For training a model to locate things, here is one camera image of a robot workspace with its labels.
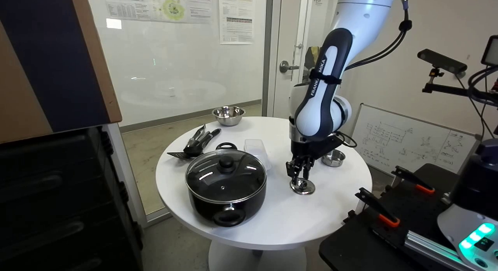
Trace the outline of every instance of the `round white table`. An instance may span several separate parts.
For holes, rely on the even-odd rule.
[[[157,189],[164,205],[183,225],[212,240],[210,271],[306,270],[306,243],[341,227],[347,212],[359,202],[354,194],[360,187],[372,189],[365,161],[354,149],[341,145],[338,149],[346,156],[342,166],[331,168],[316,161],[309,177],[316,191],[312,195],[297,195],[289,187],[285,168],[286,161],[292,159],[288,120],[244,117],[236,126],[206,124],[207,131],[216,128],[222,131],[204,152],[214,150],[222,142],[232,142],[243,150],[245,139],[263,140],[272,168],[267,172],[267,194],[261,209],[232,228],[218,227],[194,211],[185,184],[190,161],[181,161],[167,152],[181,152],[198,128],[172,142],[157,163]]]

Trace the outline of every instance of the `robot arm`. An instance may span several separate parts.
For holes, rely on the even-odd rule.
[[[408,9],[407,0],[402,2],[403,8]],[[292,161],[286,166],[292,178],[290,186],[296,193],[313,193],[308,175],[314,161],[344,143],[330,136],[352,114],[349,102],[336,96],[341,76],[347,64],[377,38],[392,3],[393,0],[338,0],[332,30],[320,49],[310,74],[311,82],[292,88],[289,98]],[[302,169],[304,178],[298,178]]]

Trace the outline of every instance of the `table base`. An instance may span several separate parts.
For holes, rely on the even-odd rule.
[[[306,271],[304,247],[293,250],[248,250],[211,241],[209,271]]]

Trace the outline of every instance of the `black cabinet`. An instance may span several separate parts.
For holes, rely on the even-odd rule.
[[[111,153],[99,128],[0,145],[1,270],[142,270]]]

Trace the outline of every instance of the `glass pot lid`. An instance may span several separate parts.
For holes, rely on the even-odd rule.
[[[229,203],[247,199],[267,180],[265,167],[253,155],[219,149],[194,159],[187,168],[187,186],[208,202]]]

